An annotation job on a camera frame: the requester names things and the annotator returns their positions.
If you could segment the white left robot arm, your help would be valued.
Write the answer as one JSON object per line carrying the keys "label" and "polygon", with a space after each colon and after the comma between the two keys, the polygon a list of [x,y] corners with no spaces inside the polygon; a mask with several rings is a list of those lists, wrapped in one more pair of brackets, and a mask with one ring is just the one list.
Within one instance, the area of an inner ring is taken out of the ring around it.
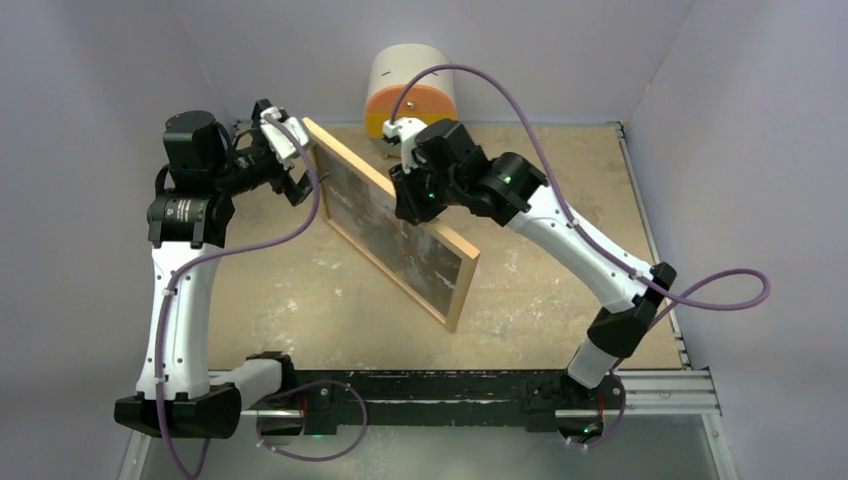
{"label": "white left robot arm", "polygon": [[226,439],[244,409],[260,399],[284,409],[298,382],[282,353],[249,356],[219,380],[208,370],[208,327],[214,279],[227,253],[234,198],[267,185],[291,205],[317,202],[314,166],[299,178],[294,160],[311,144],[303,123],[266,99],[253,108],[245,147],[213,114],[169,118],[166,165],[154,181],[146,213],[154,266],[150,335],[132,395],[114,405],[115,421],[152,437]]}

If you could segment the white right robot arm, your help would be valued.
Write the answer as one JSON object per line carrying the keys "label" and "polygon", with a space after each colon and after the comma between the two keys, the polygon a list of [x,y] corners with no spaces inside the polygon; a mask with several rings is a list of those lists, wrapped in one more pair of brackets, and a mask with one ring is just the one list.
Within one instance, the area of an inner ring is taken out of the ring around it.
{"label": "white right robot arm", "polygon": [[450,206],[464,207],[535,243],[597,297],[601,309],[561,381],[569,404],[584,407],[596,399],[606,374],[651,328],[663,296],[650,283],[668,289],[674,269],[632,256],[562,205],[551,178],[525,157],[487,157],[456,120],[427,125],[402,117],[385,121],[382,132],[400,149],[401,161],[389,171],[398,219],[419,225]]}

